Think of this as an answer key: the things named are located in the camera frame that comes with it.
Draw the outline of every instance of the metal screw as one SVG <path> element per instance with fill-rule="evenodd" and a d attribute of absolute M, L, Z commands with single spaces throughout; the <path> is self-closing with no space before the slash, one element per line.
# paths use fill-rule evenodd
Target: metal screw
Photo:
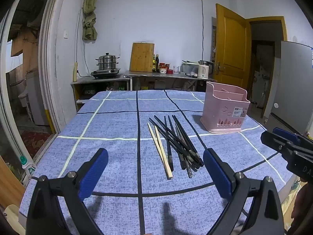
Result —
<path fill-rule="evenodd" d="M 270 176 L 265 177 L 265 179 L 266 179 L 268 182 L 272 182 L 272 181 L 273 181 L 272 177 L 270 177 Z"/>
<path fill-rule="evenodd" d="M 45 175 L 42 175 L 42 176 L 39 177 L 39 181 L 41 181 L 41 182 L 42 182 L 42 181 L 45 181 L 46 178 L 47 178 L 47 177 L 46 177 Z"/>
<path fill-rule="evenodd" d="M 236 173 L 237 178 L 242 179 L 245 177 L 245 175 L 242 172 Z"/>
<path fill-rule="evenodd" d="M 76 176 L 76 172 L 75 172 L 75 171 L 70 171 L 70 172 L 67 174 L 67 176 L 68 176 L 69 178 L 73 178 L 73 177 Z"/>

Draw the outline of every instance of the blue tablecloth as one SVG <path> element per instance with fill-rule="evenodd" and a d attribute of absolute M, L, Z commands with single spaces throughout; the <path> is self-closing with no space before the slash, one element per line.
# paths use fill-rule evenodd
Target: blue tablecloth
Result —
<path fill-rule="evenodd" d="M 226 202 L 205 167 L 189 179 L 175 151 L 173 179 L 166 179 L 147 127 L 149 118 L 175 114 L 201 156 L 204 144 L 249 178 L 273 177 L 278 191 L 292 174 L 281 155 L 261 143 L 264 128 L 248 116 L 240 133 L 208 133 L 200 122 L 204 98 L 205 93 L 175 90 L 97 93 L 54 140 L 34 176 L 64 176 L 105 148 L 108 165 L 95 195 L 84 201 L 104 234 L 207 234 Z M 24 216 L 35 185 L 31 180 L 23 197 Z M 78 234 L 62 197 L 60 204 L 71 232 Z M 248 199 L 246 211 L 250 204 Z"/>

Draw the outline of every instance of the white detergent bottle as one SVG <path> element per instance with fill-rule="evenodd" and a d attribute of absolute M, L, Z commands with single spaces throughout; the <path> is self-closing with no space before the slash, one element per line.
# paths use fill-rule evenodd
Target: white detergent bottle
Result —
<path fill-rule="evenodd" d="M 26 172 L 26 177 L 29 179 L 31 178 L 32 174 L 36 170 L 36 166 L 33 162 L 28 162 L 27 158 L 25 156 L 20 157 L 21 163 L 22 163 L 22 168 Z"/>

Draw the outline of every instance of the gray refrigerator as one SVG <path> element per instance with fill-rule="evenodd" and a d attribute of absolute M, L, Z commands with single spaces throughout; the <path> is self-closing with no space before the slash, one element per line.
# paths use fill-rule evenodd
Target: gray refrigerator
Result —
<path fill-rule="evenodd" d="M 279 127 L 306 135 L 313 112 L 313 48 L 281 42 L 281 71 L 268 130 Z"/>

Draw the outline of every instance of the pink plastic basket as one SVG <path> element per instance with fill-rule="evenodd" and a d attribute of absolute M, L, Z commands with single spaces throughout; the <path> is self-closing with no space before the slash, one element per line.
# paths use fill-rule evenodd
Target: pink plastic basket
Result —
<path fill-rule="evenodd" d="M 249 104 L 246 90 L 237 86 L 207 82 L 200 121 L 212 133 L 240 132 Z"/>

